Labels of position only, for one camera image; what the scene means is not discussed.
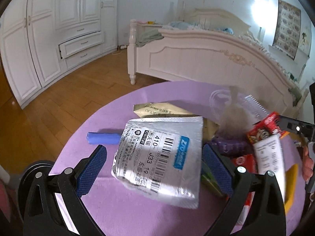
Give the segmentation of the right hand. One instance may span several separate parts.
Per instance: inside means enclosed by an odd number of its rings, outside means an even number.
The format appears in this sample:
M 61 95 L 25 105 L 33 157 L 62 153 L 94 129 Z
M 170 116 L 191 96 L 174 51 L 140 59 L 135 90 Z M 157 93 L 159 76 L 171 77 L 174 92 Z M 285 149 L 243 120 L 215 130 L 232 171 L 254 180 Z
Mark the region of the right hand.
M 313 175 L 314 162 L 309 157 L 309 149 L 307 146 L 303 147 L 303 160 L 302 160 L 302 176 L 307 182 Z

